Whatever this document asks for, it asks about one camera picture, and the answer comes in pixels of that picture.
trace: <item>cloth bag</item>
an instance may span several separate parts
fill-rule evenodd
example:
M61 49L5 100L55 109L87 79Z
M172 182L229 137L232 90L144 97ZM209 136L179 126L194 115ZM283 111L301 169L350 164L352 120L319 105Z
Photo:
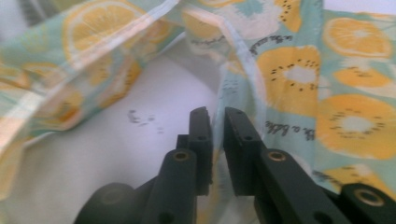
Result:
M396 198L396 17L323 10L319 0L96 0L0 46L0 193L23 146L69 130L128 93L181 33L224 73L213 121L214 184L198 223L234 212L223 108L244 110L269 148L321 186L362 182ZM237 213L254 220L252 207Z

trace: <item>patterned fabric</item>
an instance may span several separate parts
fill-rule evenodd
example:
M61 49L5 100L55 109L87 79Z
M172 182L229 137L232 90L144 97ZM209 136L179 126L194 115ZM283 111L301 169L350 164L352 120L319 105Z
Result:
M246 111L269 148L320 185L363 182L396 198L396 17L322 9L321 0L95 0L0 46L0 195L23 143L68 130L128 93L186 32L224 73L214 117L214 184L198 223L248 223L221 150L223 108Z

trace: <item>fabric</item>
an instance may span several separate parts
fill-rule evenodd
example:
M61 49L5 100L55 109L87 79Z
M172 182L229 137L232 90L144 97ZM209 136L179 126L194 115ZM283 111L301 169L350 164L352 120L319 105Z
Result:
M0 193L23 143L68 130L128 93L183 31L224 73L214 117L214 184L198 223L235 214L221 150L223 110L245 111L269 148L318 184L363 182L396 198L396 17L324 11L320 0L96 0L0 46Z

